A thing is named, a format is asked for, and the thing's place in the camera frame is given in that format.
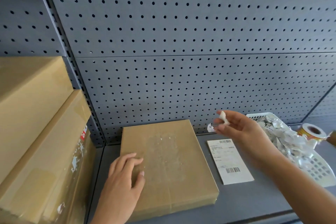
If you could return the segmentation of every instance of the white sticker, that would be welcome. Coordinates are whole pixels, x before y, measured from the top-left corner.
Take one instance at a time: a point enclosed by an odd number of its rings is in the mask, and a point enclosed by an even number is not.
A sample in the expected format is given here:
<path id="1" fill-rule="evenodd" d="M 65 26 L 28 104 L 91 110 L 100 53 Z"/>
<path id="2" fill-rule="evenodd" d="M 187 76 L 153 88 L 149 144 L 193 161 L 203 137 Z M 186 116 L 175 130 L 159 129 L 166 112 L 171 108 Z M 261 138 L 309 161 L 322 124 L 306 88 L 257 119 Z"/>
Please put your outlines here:
<path id="1" fill-rule="evenodd" d="M 254 181 L 232 139 L 207 141 L 224 185 Z"/>

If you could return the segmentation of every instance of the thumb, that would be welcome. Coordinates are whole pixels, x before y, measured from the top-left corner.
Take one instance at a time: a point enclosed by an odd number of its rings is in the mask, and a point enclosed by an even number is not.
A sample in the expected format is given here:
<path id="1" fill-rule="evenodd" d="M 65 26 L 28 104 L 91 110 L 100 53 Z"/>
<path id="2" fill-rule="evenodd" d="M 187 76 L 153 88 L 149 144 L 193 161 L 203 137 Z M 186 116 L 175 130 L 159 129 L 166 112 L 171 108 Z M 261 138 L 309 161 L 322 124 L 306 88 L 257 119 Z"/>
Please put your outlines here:
<path id="1" fill-rule="evenodd" d="M 238 139 L 240 137 L 240 131 L 230 127 L 229 125 L 220 124 L 214 127 L 218 134 L 222 134 L 229 138 Z"/>
<path id="2" fill-rule="evenodd" d="M 132 188 L 132 190 L 135 192 L 136 194 L 136 197 L 137 197 L 137 200 L 139 199 L 140 197 L 140 194 L 141 194 L 141 191 L 142 189 L 144 188 L 144 185 L 145 185 L 145 178 L 144 178 L 144 175 L 145 175 L 145 172 L 144 171 L 141 171 L 139 174 L 138 174 L 138 177 L 137 177 L 137 180 L 135 182 L 135 185 L 134 187 Z"/>

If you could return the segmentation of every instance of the red sticker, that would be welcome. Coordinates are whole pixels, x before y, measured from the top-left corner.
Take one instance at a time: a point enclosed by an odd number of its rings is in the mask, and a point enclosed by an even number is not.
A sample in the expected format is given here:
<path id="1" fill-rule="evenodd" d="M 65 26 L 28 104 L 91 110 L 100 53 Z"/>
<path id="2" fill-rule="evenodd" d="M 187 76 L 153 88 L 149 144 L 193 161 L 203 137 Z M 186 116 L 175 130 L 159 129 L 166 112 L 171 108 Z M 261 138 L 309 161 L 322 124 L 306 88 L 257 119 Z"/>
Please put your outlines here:
<path id="1" fill-rule="evenodd" d="M 85 126 L 85 128 L 84 128 L 84 130 L 83 130 L 83 132 L 81 134 L 82 141 L 84 141 L 84 138 L 85 138 L 85 135 L 86 135 L 86 130 L 87 130 L 87 126 Z"/>

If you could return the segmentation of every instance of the stacked cardboard box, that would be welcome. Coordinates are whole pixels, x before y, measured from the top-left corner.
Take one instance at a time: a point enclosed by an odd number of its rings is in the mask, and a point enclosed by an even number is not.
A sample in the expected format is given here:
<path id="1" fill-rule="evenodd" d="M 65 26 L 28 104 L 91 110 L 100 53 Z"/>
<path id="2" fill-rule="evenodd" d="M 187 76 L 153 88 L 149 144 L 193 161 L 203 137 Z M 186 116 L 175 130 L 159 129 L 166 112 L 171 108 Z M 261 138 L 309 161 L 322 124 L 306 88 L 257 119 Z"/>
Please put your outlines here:
<path id="1" fill-rule="evenodd" d="M 82 224 L 91 113 L 62 58 L 0 58 L 0 114 L 0 223 Z"/>

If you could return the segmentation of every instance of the roll of packing tape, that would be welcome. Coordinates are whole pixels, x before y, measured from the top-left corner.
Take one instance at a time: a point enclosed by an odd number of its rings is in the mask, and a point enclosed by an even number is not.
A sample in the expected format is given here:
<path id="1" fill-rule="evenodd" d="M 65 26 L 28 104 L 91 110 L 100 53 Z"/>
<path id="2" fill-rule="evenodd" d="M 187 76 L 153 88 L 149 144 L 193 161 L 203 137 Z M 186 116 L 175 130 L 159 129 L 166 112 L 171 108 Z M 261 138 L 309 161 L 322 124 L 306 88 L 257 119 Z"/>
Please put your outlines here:
<path id="1" fill-rule="evenodd" d="M 323 140 L 327 138 L 327 134 L 321 128 L 309 123 L 302 124 L 297 134 L 300 136 L 306 135 L 308 140 Z"/>

